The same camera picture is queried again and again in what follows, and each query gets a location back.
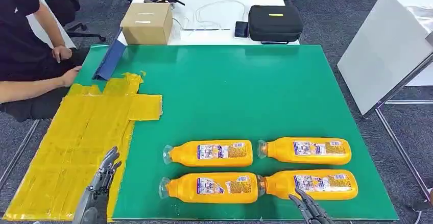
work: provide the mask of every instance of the human arm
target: human arm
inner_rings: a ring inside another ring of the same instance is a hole
[[[71,58],[72,51],[65,46],[65,41],[60,33],[59,26],[48,7],[39,2],[39,10],[37,10],[34,15],[53,44],[52,55],[57,62]]]
[[[39,2],[39,9],[34,13],[34,16],[48,34],[53,47],[65,46],[59,26],[47,6]]]
[[[25,16],[34,14],[53,44],[52,55],[58,62],[71,58],[72,51],[65,47],[59,25],[46,5],[39,0],[14,0],[14,2],[18,13]]]
[[[29,82],[0,82],[0,103],[14,102],[38,97],[60,87],[69,87],[74,82],[81,66],[74,67],[64,75],[48,79]]]

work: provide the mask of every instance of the white table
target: white table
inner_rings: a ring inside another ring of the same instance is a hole
[[[144,0],[132,0],[133,4],[143,3]],[[185,3],[174,4],[172,10],[173,21],[172,32],[168,45],[244,45],[260,44],[249,38],[234,38],[234,26],[236,21],[248,21],[248,12],[253,5],[284,6],[284,0],[180,0]],[[211,21],[206,23],[197,22],[194,18],[195,12],[202,6],[212,4],[200,11],[200,21]],[[184,29],[201,29],[199,31],[185,31]],[[119,36],[119,41],[126,44],[123,34]]]
[[[376,112],[430,202],[424,181],[380,110],[384,104],[433,104],[433,97],[391,100],[404,86],[433,85],[433,26],[408,7],[430,9],[430,14],[433,0],[378,0],[337,66],[361,114]]]
[[[46,4],[45,0],[39,0],[42,4],[44,4],[53,15],[54,19],[57,22],[57,26],[59,27],[60,34],[63,37],[63,40],[65,41],[66,47],[68,48],[76,48],[68,34],[66,33],[65,29],[63,29],[62,25],[59,23],[59,20],[57,20],[56,16],[53,14],[49,6]],[[48,34],[45,32],[45,30],[42,28],[42,26],[39,24],[39,22],[36,20],[35,16],[33,14],[27,16],[27,20],[29,21],[29,25],[32,28],[35,35],[41,39],[43,42],[47,43],[51,48],[53,48],[53,44],[51,43],[50,38],[48,37]]]

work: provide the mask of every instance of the bottle label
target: bottle label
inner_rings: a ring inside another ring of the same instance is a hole
[[[352,185],[345,174],[314,177],[296,175],[295,185],[305,192],[342,192],[350,191]]]
[[[197,194],[223,194],[224,188],[210,178],[197,178]]]
[[[251,179],[248,176],[239,176],[235,181],[226,182],[229,193],[249,193],[252,190]]]
[[[310,141],[294,141],[295,155],[342,156],[346,150],[339,141],[312,143]]]
[[[227,159],[240,158],[247,155],[247,147],[245,143],[238,142],[231,145],[198,145],[198,159]]]

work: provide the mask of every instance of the smartphone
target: smartphone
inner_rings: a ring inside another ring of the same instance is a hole
[[[237,38],[248,38],[248,22],[237,21],[234,27],[234,36]]]

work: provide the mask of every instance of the green board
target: green board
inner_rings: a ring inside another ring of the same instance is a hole
[[[105,51],[90,50],[77,82],[92,83]],[[359,194],[349,201],[320,201],[332,218],[398,219],[320,46],[129,46],[113,77],[141,70],[147,74],[139,93],[162,94],[163,115],[135,123],[114,218],[301,219],[291,201],[271,195],[252,204],[191,204],[161,200],[158,184],[162,177],[191,172],[270,176],[290,169],[343,168],[355,175]],[[344,138],[352,160],[327,166],[255,156],[245,168],[193,168],[162,160],[166,144],[249,139],[256,153],[259,139],[285,136]]]

